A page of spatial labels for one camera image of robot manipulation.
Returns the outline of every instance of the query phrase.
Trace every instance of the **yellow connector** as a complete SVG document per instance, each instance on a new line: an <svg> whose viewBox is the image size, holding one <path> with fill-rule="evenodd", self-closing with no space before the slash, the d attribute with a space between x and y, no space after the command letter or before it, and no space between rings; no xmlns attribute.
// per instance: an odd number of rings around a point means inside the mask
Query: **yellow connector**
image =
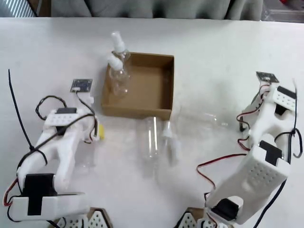
<svg viewBox="0 0 304 228"><path fill-rule="evenodd" d="M98 135L101 139L104 139L105 137L105 129L104 129L104 126L102 126L102 124L100 124L98 126Z"/></svg>

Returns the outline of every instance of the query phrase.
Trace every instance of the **red wire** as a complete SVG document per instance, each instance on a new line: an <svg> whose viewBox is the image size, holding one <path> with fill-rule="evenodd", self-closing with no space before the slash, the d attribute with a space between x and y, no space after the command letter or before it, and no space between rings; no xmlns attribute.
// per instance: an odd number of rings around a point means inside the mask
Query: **red wire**
<svg viewBox="0 0 304 228"><path fill-rule="evenodd" d="M199 173L199 175L201 175L202 177L204 177L205 179L207 179L207 180L212 184L213 188L215 189L215 187L216 187L216 186L215 186L215 183L214 183L209 177L207 177L205 174L201 173L201 172L199 171L199 168L200 168L200 167L203 167L203 166L205 166L205 165L209 165L209 164L211 164L211 163L220 161L220 160L222 160L222 159L232 158L232 157L238 157L238 156L246 156L246 155L247 155L247 154L245 154L245 153L234 153L234 154L226 155L226 156L223 156L223 157L219 157L219 158L213 159L213 160L211 160L211 161L207 161L207 162L205 162L205 163L199 164L199 165L196 167L196 171Z"/></svg>
<svg viewBox="0 0 304 228"><path fill-rule="evenodd" d="M258 94L259 94L259 95L260 95L261 88L264 87L264 86L269 86L269 85L262 85L262 86L260 87L259 91L258 91ZM250 129L249 123L247 123L247 122L245 122L245 121L243 121L243 120L240 120L239 117L241 117L241 116L243 116L243 115L247 115L247 114L254 113L254 112L256 112L257 110L259 110L260 107L262 106L262 103L264 102L264 100L262 99L263 96L264 96L264 93L263 93L262 95L260 95L262 102L261 102L261 104L260 104L255 110L250 111L250 112L246 112L246 113L241 113L241 114L237 115L237 121L239 121L240 123L243 123L243 124L247 124L248 129Z"/></svg>
<svg viewBox="0 0 304 228"><path fill-rule="evenodd" d="M8 195L9 195L9 192L13 189L13 187L17 184L17 181L18 181L18 178L16 178L14 180L14 182L12 182L12 184L10 185L10 187L5 192L4 199L3 199L3 205L5 207L8 207L8 206L12 205L12 203L13 203L13 202L7 202L8 201Z"/></svg>
<svg viewBox="0 0 304 228"><path fill-rule="evenodd" d="M212 222L215 223L215 228L218 228L218 223L208 213L207 213L207 215L208 215L209 219L211 219Z"/></svg>
<svg viewBox="0 0 304 228"><path fill-rule="evenodd" d="M238 139L237 143L240 145L240 147L242 147L242 149L244 149L245 151L250 151L250 149L246 146L243 145L243 143L241 143L241 141L247 141L249 139L249 136L245 139Z"/></svg>

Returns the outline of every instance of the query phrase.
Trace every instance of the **black cable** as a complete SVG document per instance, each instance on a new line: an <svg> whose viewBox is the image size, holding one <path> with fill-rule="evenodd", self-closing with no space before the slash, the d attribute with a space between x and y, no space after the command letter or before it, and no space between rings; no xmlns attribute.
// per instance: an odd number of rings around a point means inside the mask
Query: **black cable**
<svg viewBox="0 0 304 228"><path fill-rule="evenodd" d="M302 153L303 153L303 143L302 143L302 136L301 136L301 133L300 131L296 128L295 131L298 133L298 136L299 136L299 142L300 142L300 152L298 155L296 155L294 153L294 157L295 158L300 158L302 156Z"/></svg>
<svg viewBox="0 0 304 228"><path fill-rule="evenodd" d="M62 219L64 220L64 222L65 222L65 225L62 227L62 228L65 228L66 227L66 225L67 225L67 220L66 220L66 218L65 217L62 217Z"/></svg>
<svg viewBox="0 0 304 228"><path fill-rule="evenodd" d="M49 224L51 224L53 227L55 227L55 228L61 228L60 226L58 226L55 222L53 222L52 220L47 220L47 222L49 223Z"/></svg>
<svg viewBox="0 0 304 228"><path fill-rule="evenodd" d="M292 134L290 133L289 136L288 136L288 154L287 154L287 162L289 164L291 163L291 139L292 139ZM280 195L281 191L283 190L285 184L286 184L286 180L281 184L281 186L279 187L278 191L273 196L273 198L270 200L270 202L264 207L264 209L263 209L260 217L256 221L256 224L254 225L253 228L257 228L257 226L260 224L260 222L263 219L265 213L273 205L273 203L275 202L275 200L278 198L278 196Z"/></svg>
<svg viewBox="0 0 304 228"><path fill-rule="evenodd" d="M282 136L282 135L284 135L284 134L290 134L291 132L281 132L280 134L278 134L276 137L275 137L275 142L277 141L277 139L280 137L280 136Z"/></svg>
<svg viewBox="0 0 304 228"><path fill-rule="evenodd" d="M302 153L303 153L303 145L302 145L302 136L300 134L300 131L296 128L296 119L297 119L297 91L295 89L295 114L294 114L294 128L292 129L292 131L290 132L282 132L280 133L278 136L275 137L275 141L278 139L278 137L280 137L281 135L284 134L288 134L288 149L287 149L287 162L289 164L291 164L291 144L292 144L292 136L295 133L298 133L299 135L299 141L300 141L300 153L299 155L295 155L294 156L296 158L300 158ZM279 187L278 191L276 192L276 194L274 195L274 197L270 200L270 202L264 207L260 217L258 218L258 220L256 221L256 224L254 225L254 228L257 228L257 226L260 224L263 216L265 215L265 213L267 212L267 210L272 206L272 204L275 202L275 200L278 198L278 196L280 195L281 191L283 190L283 187L286 184L286 180L281 184L281 186Z"/></svg>
<svg viewBox="0 0 304 228"><path fill-rule="evenodd" d="M73 125L74 123L76 123L77 121L88 117L88 116L92 116L95 117L93 114L85 114L77 119L75 119L74 121L72 121L71 123L69 123L68 125L62 127L59 131L57 131L55 134L53 134L52 136L50 136L49 138L47 138L45 141L43 141L41 144L39 144L38 146L36 146L33 150L31 150L30 152L26 153L22 159L20 160L17 169L21 166L21 164L24 162L24 160L29 157L33 152L35 152L35 150L40 149L42 146L44 146L46 143L48 143L49 141L51 141L52 139L54 139L56 136L60 135L61 133L65 132L67 130L67 128L69 128L71 125Z"/></svg>
<svg viewBox="0 0 304 228"><path fill-rule="evenodd" d="M80 101L84 106L86 106L86 107L92 112L92 114L95 115L94 109L91 108L91 107L90 107L86 102L84 102L82 99L80 99L80 97L78 96L78 91L76 91L75 93L76 93L76 96L77 96L77 98L79 99L79 101ZM95 118L95 119L94 119L94 128L93 128L93 129L91 130L91 132L90 132L90 138L91 138L91 133L92 133L93 130L94 130L94 136L97 136L97 125L98 125L98 122L97 122L97 119Z"/></svg>
<svg viewBox="0 0 304 228"><path fill-rule="evenodd" d="M42 99L39 101L39 103L38 103L38 105L36 106L36 109L35 109L35 112L37 113L38 117L39 117L41 120L46 120L47 117L46 117L46 116L43 117L43 116L40 114L39 108L40 108L40 106L43 104L43 102L45 102L45 100L47 100L48 98L55 98L55 99L61 101L61 103L63 104L63 106L64 106L65 108L67 108L67 104L66 104L66 102L64 101L64 99L62 99L62 98L59 97L59 96L48 95L48 96L42 98Z"/></svg>
<svg viewBox="0 0 304 228"><path fill-rule="evenodd" d="M9 202L14 198L14 197L16 197L16 196L11 196L10 197L10 199L9 199ZM8 216L8 219L10 220L10 221L12 221L12 222L21 222L21 221L15 221L15 220L13 220L12 218L11 218L11 216L10 216L10 207L11 207L11 205L9 205L9 207L8 207L8 209L7 209L7 211L6 211L6 215Z"/></svg>
<svg viewBox="0 0 304 228"><path fill-rule="evenodd" d="M16 109L16 113L17 113L17 117L18 117L20 126L21 126L21 128L22 128L22 131L23 131L23 134L24 134L26 140L28 141L29 148L32 149L32 148L34 148L34 147L33 147L32 143L30 142L29 137L28 137L28 134L26 133L26 131L25 131L25 129L24 129L24 126L23 126L23 123L22 123L22 119L21 119L21 116L20 116L20 113L19 113L19 109L18 109L18 106L17 106L15 94L14 94L14 91L13 91L13 86L11 85L11 80L10 80L10 69L9 69L9 86L10 86L9 89L10 89L11 96L12 96L12 98L13 98L13 102L14 102L14 106L15 106L15 109Z"/></svg>
<svg viewBox="0 0 304 228"><path fill-rule="evenodd" d="M88 109L90 109L90 111L95 115L95 111L93 110L93 108L91 108L86 102L84 102L79 96L78 96L78 91L75 92L77 98L79 99L79 101L86 106Z"/></svg>
<svg viewBox="0 0 304 228"><path fill-rule="evenodd" d="M47 160L45 154L44 154L42 151L40 151L40 150L35 150L35 149L34 149L34 146L33 146L32 143L30 142L29 137L28 137L28 134L27 134L27 132L25 131L25 128L24 128L24 126L23 126L22 119L21 119L21 116L20 116L20 113L19 113L19 109L18 109L18 105L17 105L17 102L16 102L16 98L15 98L13 86L12 86L12 84L11 84L10 69L9 69L9 86L10 86L9 89L10 89L11 96L12 96L12 98L13 98L15 110L16 110L16 113L17 113L17 116L18 116L18 120L19 120L20 126L21 126L21 128L22 128L23 134L24 134L26 140L28 141L29 149L30 149L31 151L33 151L33 152L37 151L37 152L41 153L41 155L43 156L43 159L44 159L44 161L45 161L45 163L46 163L46 165L47 165L47 164L48 164L48 163L47 163L48 160Z"/></svg>

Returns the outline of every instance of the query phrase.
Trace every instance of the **robotic arm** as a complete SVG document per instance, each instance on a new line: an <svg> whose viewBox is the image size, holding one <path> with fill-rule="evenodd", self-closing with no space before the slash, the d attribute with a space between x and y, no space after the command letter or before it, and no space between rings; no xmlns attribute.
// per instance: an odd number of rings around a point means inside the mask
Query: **robotic arm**
<svg viewBox="0 0 304 228"><path fill-rule="evenodd" d="M295 128L296 93L279 85L274 75L267 77L266 82L260 78L260 91L242 112L240 120L240 130L247 138L250 151L237 170L207 197L205 216L199 219L199 228L208 227L204 221L222 228L235 222L245 223L266 204L270 194L290 174L288 140L278 135L291 134ZM238 205L229 199L233 196L240 197L243 204Z"/></svg>
<svg viewBox="0 0 304 228"><path fill-rule="evenodd" d="M46 161L59 160L56 173L37 173L46 164L38 152L26 157L17 169L22 192L21 196L12 200L10 215L15 221L54 220L67 215L86 214L90 209L84 193L67 193L78 144L81 141L91 140L93 143L99 140L96 135L98 121L88 105L93 103L89 95L92 80L77 81L74 80L71 92L78 104L76 107L52 110L35 146L43 152ZM86 102L76 92L84 92L82 97Z"/></svg>

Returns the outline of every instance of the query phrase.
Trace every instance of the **wire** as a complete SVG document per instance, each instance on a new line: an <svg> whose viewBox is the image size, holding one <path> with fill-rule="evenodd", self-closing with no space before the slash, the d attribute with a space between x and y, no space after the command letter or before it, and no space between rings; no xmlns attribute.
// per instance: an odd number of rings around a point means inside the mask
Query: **wire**
<svg viewBox="0 0 304 228"><path fill-rule="evenodd" d="M297 119L297 90L295 88L295 115L294 115L294 128L292 129L291 132L289 132L288 134L288 150L287 150L287 162L289 164L291 164L291 144L292 144L292 136L297 132L299 135L299 141L300 141L300 153L299 155L295 155L294 156L296 158L301 157L302 153L303 153L303 145L302 145L302 136L300 131L296 128L296 119ZM275 141L278 139L278 137L280 137L281 135L287 134L287 132L283 132L280 133L277 137L275 137ZM267 210L272 206L272 204L275 202L275 200L278 198L278 196L280 195L280 193L282 192L284 186L286 184L286 180L281 184L281 186L279 187L278 191L276 192L276 194L274 195L274 197L270 200L270 202L264 207L261 215L259 216L258 220L256 221L256 224L254 225L254 228L257 228L257 226L260 224L261 220L263 219L265 213L267 212Z"/></svg>
<svg viewBox="0 0 304 228"><path fill-rule="evenodd" d="M65 222L65 225L62 227L62 228L65 228L66 227L66 225L67 225L67 220L66 220L66 218L65 217L62 217L62 219L64 220L64 222Z"/></svg>
<svg viewBox="0 0 304 228"><path fill-rule="evenodd" d="M40 150L34 148L34 146L32 145L32 143L30 142L29 137L28 137L28 134L27 134L27 132L25 131L25 128L24 128L24 126L23 126L22 119L21 119L21 116L20 116L20 113L19 113L19 109L18 109L18 105L17 105L17 102L16 102L16 98L15 98L13 86L12 86L12 84L11 84L10 69L9 69L9 86L10 86L9 89L10 89L11 96L12 96L12 98L13 98L15 110L16 110L16 113L17 113L17 116L18 116L18 120L19 120L20 126L21 126L21 128L22 128L23 134L24 134L26 140L28 141L29 149L32 150L33 152L37 151L37 152L41 153L41 155L43 156L43 159L44 159L44 161L45 161L45 163L46 163L46 165L47 165L47 164L48 164L48 163L47 163L48 160L47 160L45 154L44 154L42 151L40 151Z"/></svg>
<svg viewBox="0 0 304 228"><path fill-rule="evenodd" d="M8 216L9 220L12 221L12 222L21 222L21 221L15 221L11 218L10 213L9 213L10 212L10 207L11 207L11 205L9 205L8 210L6 211L6 215Z"/></svg>
<svg viewBox="0 0 304 228"><path fill-rule="evenodd" d="M214 163L214 162L217 162L217 161L220 161L222 159L226 159L226 158L232 158L232 157L238 157L238 156L246 156L247 154L245 153L234 153L234 154L230 154L230 155L226 155L226 156L223 156L223 157L219 157L219 158L216 158L216 159L213 159L211 161L207 161L205 163L202 163L202 164L199 164L197 167L196 167L196 171L199 173L199 175L201 175L202 177L204 177L205 179L207 179L213 186L213 189L216 188L215 186L215 183L209 178L207 177L206 175L204 175L203 173L201 173L199 171L199 168L203 167L203 166L206 166L206 165L209 165L211 163Z"/></svg>
<svg viewBox="0 0 304 228"><path fill-rule="evenodd" d="M12 205L12 202L11 202L12 197L9 199L9 201L7 201L7 199L8 199L9 192L14 188L14 186L16 185L17 182L18 182L18 178L16 178L12 182L12 184L9 186L9 188L5 191L4 198L3 198L3 205L5 207Z"/></svg>
<svg viewBox="0 0 304 228"><path fill-rule="evenodd" d="M237 115L237 121L239 121L240 123L246 124L248 126L248 129L250 129L249 123L246 122L246 121L243 121L243 120L239 119L239 117L247 115L247 114L255 113L257 110L260 109L260 107L262 106L263 102L264 102L264 100L262 100L262 102L258 105L258 107L255 110L250 111L250 112L241 113L241 114Z"/></svg>
<svg viewBox="0 0 304 228"><path fill-rule="evenodd" d="M32 143L30 142L29 137L28 137L28 134L26 133L26 131L25 131L25 129L24 129L24 126L23 126L23 123L22 123L22 119L21 119L21 116L20 116L20 113L19 113L19 109L18 109L18 106L17 106L16 98L15 98L15 95L14 95L13 86L11 85L11 80L10 80L10 69L9 69L9 86L10 86L9 89L10 89L11 96L12 96L12 98L13 98L13 102L14 102L14 106L15 106L15 109L16 109L16 113L17 113L17 117L18 117L20 126L21 126L21 128L22 128L22 131L23 131L23 134L24 134L26 140L28 141L29 148L32 149L32 148L33 148L33 145L32 145Z"/></svg>
<svg viewBox="0 0 304 228"><path fill-rule="evenodd" d="M61 228L60 226L58 226L55 222L53 222L53 221L51 221L51 220L47 220L47 222L48 222L49 224L51 224L53 227L55 227L55 228Z"/></svg>
<svg viewBox="0 0 304 228"><path fill-rule="evenodd" d="M208 213L207 213L207 215L208 215L209 219L211 219L212 222L215 223L215 228L218 228L218 223L213 219L213 217L211 217Z"/></svg>
<svg viewBox="0 0 304 228"><path fill-rule="evenodd" d="M50 136L49 138L47 138L45 141L43 141L41 144L39 144L38 146L36 146L33 150L31 150L30 152L26 153L22 159L20 160L17 169L21 166L21 164L24 162L24 160L29 157L33 152L35 152L36 150L40 149L42 146L44 146L45 144L47 144L49 141L51 141L52 139L54 139L56 136L60 135L61 133L65 132L67 130L67 128L69 128L70 126L72 126L74 123L76 123L77 121L86 118L88 116L92 116L95 117L93 114L85 114L77 119L75 119L74 121L72 121L71 123L69 123L68 125L62 127L59 131L57 131L55 134L53 134L52 136Z"/></svg>
<svg viewBox="0 0 304 228"><path fill-rule="evenodd" d="M90 107L86 102L84 102L84 101L78 96L78 91L75 91L75 94L76 94L77 98L79 99L79 101L80 101L84 106L86 106L86 107L92 112L93 115L95 115L94 109L93 109L92 107ZM95 130L95 131L94 131L94 136L97 136L97 125L98 125L97 119L94 118L94 126L93 126L92 130L90 131L90 135L89 135L91 141L93 141L93 139L92 139L92 137L91 137L91 134L92 134L92 131L93 131L93 130Z"/></svg>
<svg viewBox="0 0 304 228"><path fill-rule="evenodd" d="M41 120L46 120L47 117L46 117L46 116L44 116L44 117L41 116L41 114L40 114L40 112L39 112L39 108L40 108L40 106L43 104L43 102L45 102L45 100L47 100L48 98L55 98L55 99L61 101L61 103L63 104L63 106L64 106L65 108L67 108L67 104L66 104L66 102L64 101L64 99L62 99L61 97L58 97L58 96L48 95L48 96L42 98L42 99L39 101L39 103L38 103L38 105L36 106L36 109L35 109L35 112L37 113L38 117L39 117Z"/></svg>
<svg viewBox="0 0 304 228"><path fill-rule="evenodd" d="M245 150L245 151L250 151L250 149L248 147L246 147L243 143L241 143L241 141L247 141L249 139L249 136L245 139L238 139L237 143L239 144L239 146Z"/></svg>
<svg viewBox="0 0 304 228"><path fill-rule="evenodd" d="M259 88L259 90L258 90L258 93L255 95L254 99L253 99L252 102L251 102L251 103L253 103L253 102L255 101L255 99L257 98L257 95L260 95L260 99L261 99L262 102L259 104L259 106L258 106L255 110L253 110L253 111L246 112L246 113L241 113L241 114L239 114L239 115L237 116L237 121L240 122L240 123L242 123L242 124L246 124L246 125L248 126L248 129L250 129L249 123L246 122L246 121L244 121L243 119L240 119L239 117L242 117L242 116L247 115L247 114L252 114L252 113L256 112L257 110L259 110L259 108L262 106L262 103L263 103L263 101L264 101L264 100L263 100L264 94L270 92L270 91L265 91L263 94L261 94L261 93L260 93L260 92L261 92L261 89L262 89L264 86L270 86L270 85L262 85L262 86L260 86L260 88Z"/></svg>

